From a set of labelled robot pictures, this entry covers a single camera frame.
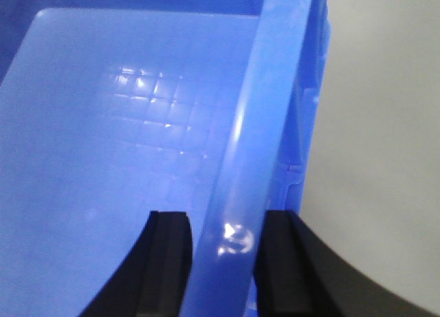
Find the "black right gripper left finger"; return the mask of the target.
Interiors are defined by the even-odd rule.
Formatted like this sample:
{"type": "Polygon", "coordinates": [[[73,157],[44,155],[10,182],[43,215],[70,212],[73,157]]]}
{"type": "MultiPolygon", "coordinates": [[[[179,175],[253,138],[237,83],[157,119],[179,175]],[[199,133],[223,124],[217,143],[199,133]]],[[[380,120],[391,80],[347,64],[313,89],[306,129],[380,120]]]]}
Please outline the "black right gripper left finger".
{"type": "Polygon", "coordinates": [[[178,316],[193,262],[185,212],[152,211],[123,262],[83,316],[178,316]]]}

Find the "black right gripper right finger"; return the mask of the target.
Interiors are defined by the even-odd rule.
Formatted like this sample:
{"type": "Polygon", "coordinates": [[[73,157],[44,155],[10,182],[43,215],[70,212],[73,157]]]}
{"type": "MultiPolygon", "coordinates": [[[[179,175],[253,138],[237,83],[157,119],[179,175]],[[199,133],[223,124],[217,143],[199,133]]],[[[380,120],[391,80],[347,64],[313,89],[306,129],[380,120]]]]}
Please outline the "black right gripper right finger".
{"type": "Polygon", "coordinates": [[[259,316],[431,316],[355,269],[291,210],[265,213],[254,280],[259,316]]]}

